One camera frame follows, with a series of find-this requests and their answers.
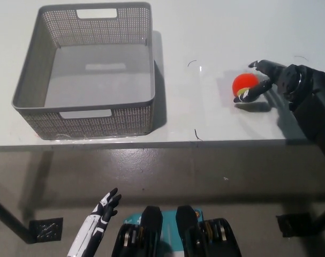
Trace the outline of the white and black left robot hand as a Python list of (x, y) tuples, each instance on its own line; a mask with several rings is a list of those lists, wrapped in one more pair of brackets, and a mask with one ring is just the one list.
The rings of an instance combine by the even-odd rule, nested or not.
[(67, 256), (95, 255), (110, 219), (117, 214), (115, 208), (122, 198), (122, 195), (117, 192), (118, 188), (108, 192), (86, 217)]

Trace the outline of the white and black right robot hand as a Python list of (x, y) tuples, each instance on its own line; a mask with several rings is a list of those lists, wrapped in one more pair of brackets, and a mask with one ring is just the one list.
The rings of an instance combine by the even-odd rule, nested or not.
[(302, 75), (296, 65), (285, 66), (266, 59), (253, 61), (248, 65), (249, 68), (255, 69), (264, 74), (267, 79), (257, 81), (249, 86), (247, 82), (243, 82), (243, 88), (236, 92), (234, 103), (252, 103), (256, 101), (260, 95), (269, 91), (273, 85), (276, 85), (282, 94), (292, 93), (300, 84)]

